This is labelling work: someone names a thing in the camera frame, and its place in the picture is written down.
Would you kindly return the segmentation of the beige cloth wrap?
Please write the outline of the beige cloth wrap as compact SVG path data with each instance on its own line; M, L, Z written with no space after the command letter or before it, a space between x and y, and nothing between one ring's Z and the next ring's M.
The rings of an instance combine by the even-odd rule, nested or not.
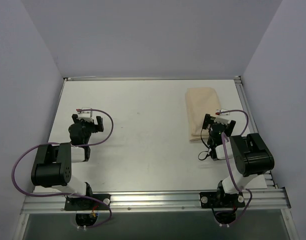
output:
M199 141L205 114L215 116L221 103L215 89L211 87L188 88L185 93L188 118L189 141Z

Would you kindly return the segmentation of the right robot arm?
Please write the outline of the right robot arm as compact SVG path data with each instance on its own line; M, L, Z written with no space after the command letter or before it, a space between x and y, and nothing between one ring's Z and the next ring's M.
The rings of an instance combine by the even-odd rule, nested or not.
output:
M233 202L243 203L242 190L246 185L275 166L274 157L259 133L233 135L236 121L220 118L230 112L216 112L216 116L205 114L201 130L208 131L208 139L202 140L205 157L198 158L226 162L229 176L218 183L214 197L208 198L208 202L214 201L223 207Z

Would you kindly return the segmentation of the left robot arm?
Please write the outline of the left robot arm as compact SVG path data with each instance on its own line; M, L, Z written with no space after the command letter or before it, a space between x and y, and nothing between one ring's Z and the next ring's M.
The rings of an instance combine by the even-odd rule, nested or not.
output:
M73 198L83 210L93 206L94 197L89 183L73 176L72 164L88 162L91 148L88 146L91 135L104 131L103 118L94 122L91 111L72 115L73 124L68 128L70 142L59 145L44 144L37 149L31 170L34 186L56 189Z

